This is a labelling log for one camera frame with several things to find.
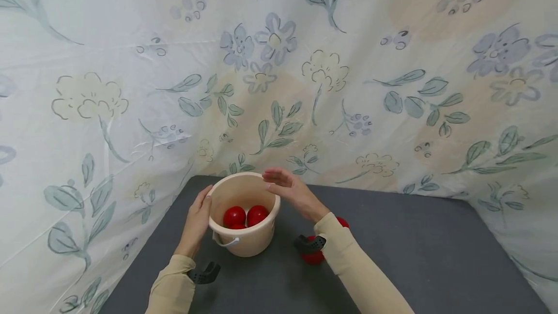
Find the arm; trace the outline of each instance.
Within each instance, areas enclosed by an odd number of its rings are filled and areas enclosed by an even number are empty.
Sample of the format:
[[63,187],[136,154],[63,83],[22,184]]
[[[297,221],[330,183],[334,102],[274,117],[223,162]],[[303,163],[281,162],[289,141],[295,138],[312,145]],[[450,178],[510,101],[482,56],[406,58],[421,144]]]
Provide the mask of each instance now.
[[348,228],[329,212],[314,226],[327,242],[322,249],[331,269],[364,314],[413,314],[397,288],[360,248]]
[[283,168],[267,168],[263,180],[267,190],[288,200],[323,234],[322,249],[331,269],[341,279],[349,295],[364,314],[413,314],[413,310],[368,255],[360,248],[348,228],[320,203],[297,176]]
[[190,207],[180,243],[151,287],[146,314],[187,314],[190,310],[195,284],[186,273],[196,266],[193,258],[208,228],[211,188],[202,190]]

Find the hand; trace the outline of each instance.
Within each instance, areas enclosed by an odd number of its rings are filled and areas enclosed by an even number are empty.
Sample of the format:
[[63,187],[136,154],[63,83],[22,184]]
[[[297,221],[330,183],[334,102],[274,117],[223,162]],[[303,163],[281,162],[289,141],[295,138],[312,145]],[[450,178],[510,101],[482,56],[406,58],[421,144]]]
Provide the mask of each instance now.
[[200,241],[209,225],[209,208],[211,207],[211,196],[207,195],[213,186],[209,185],[199,192],[196,200],[188,210],[186,223],[180,243],[176,248],[175,255],[184,255],[194,258],[200,248]]
[[265,169],[263,180],[271,183],[265,189],[268,192],[285,198],[306,218],[314,224],[318,223],[325,215],[329,214],[327,207],[308,189],[294,174],[280,167]]

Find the bucket rim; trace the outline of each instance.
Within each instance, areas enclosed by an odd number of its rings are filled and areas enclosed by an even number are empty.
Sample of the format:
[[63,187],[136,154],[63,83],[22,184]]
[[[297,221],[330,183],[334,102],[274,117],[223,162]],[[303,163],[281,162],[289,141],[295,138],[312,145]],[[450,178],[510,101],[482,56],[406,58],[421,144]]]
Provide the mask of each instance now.
[[[264,180],[264,177],[257,172],[239,172],[239,173],[231,174],[231,175],[228,175],[227,177],[222,178],[221,180],[219,180],[219,182],[217,182],[215,185],[213,185],[213,187],[209,191],[208,195],[211,196],[213,194],[214,190],[217,187],[219,187],[221,184],[223,184],[224,182],[227,182],[231,179],[235,179],[235,178],[242,177],[242,176],[245,176],[245,177],[246,176],[253,176],[253,177],[261,178],[262,181]],[[230,237],[246,236],[247,234],[255,232],[256,230],[262,229],[262,228],[266,227],[267,225],[269,225],[275,219],[275,217],[277,217],[277,215],[279,213],[279,208],[280,208],[280,197],[277,194],[275,194],[275,203],[273,204],[273,208],[271,209],[271,211],[269,211],[269,215],[267,215],[267,217],[263,221],[258,223],[257,225],[247,227],[245,229],[229,229],[229,228],[225,228],[223,226],[220,226],[217,222],[215,222],[213,220],[211,215],[209,215],[209,227],[215,233],[219,234],[220,236],[230,236]]]

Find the person's left hand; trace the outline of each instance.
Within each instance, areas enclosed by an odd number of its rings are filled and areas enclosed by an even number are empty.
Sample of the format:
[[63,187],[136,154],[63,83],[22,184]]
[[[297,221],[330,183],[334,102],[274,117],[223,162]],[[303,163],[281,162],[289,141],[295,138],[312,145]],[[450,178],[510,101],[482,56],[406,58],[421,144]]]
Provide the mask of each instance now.
[[196,200],[188,210],[186,223],[180,238],[180,243],[176,248],[175,255],[184,255],[194,258],[200,247],[200,241],[209,225],[209,208],[211,207],[211,197],[207,195],[213,185],[207,186],[199,192]]

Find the bucket handle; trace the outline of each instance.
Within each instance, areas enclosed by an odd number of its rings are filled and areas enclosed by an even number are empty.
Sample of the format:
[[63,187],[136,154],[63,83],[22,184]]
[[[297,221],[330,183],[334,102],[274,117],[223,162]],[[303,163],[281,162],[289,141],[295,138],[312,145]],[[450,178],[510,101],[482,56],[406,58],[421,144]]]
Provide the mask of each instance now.
[[223,244],[222,241],[221,241],[221,238],[215,232],[213,232],[213,240],[215,240],[217,245],[219,245],[221,247],[224,247],[224,248],[228,248],[228,247],[231,247],[232,245],[236,245],[236,244],[238,244],[239,241],[241,241],[239,237],[235,237],[230,243]]

